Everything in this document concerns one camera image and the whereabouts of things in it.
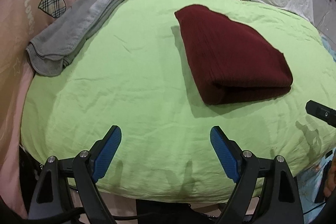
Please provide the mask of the person's right hand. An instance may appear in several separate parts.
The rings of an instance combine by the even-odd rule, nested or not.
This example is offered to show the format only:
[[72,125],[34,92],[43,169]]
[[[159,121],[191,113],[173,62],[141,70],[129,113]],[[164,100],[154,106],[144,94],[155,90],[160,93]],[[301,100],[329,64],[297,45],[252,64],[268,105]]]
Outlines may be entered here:
[[336,171],[336,162],[334,157],[331,162],[330,169],[327,173],[327,179],[325,181],[325,186],[323,189],[323,193],[326,198],[330,197],[335,189],[335,171]]

